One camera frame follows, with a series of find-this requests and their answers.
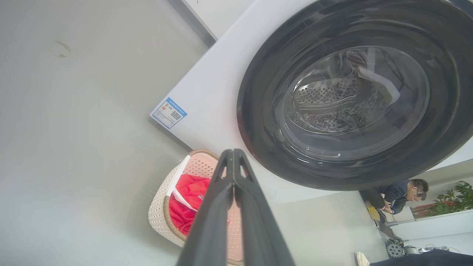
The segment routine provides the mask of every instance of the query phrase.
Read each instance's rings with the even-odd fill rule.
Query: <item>beige plastic basket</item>
[[[173,243],[183,247],[186,236],[171,221],[169,198],[182,174],[212,178],[219,157],[208,150],[194,150],[176,166],[164,179],[149,207],[148,219],[153,229]],[[227,255],[231,265],[243,264],[243,245],[241,233],[241,214],[233,203],[228,211]]]

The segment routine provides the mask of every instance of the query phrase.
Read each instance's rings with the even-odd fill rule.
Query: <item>washing machine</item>
[[[473,159],[473,3],[259,0],[151,112],[272,203]]]

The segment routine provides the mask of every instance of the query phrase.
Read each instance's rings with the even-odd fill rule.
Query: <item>floor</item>
[[[205,42],[166,0],[2,1],[0,36],[2,264],[174,265],[147,214],[189,149],[148,114]],[[273,208],[298,266],[385,258],[356,193]]]
[[[356,191],[276,205],[272,211],[297,266],[355,265],[357,251],[371,262],[388,259],[385,239]]]

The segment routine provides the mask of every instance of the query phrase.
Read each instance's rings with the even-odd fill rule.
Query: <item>washing machine door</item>
[[[319,0],[264,43],[237,118],[291,182],[360,190],[413,177],[473,134],[473,3]]]

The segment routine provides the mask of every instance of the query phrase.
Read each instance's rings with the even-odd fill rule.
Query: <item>door glass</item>
[[[296,152],[320,160],[357,160],[402,140],[429,100],[422,67],[389,47],[335,52],[306,68],[276,110]]]

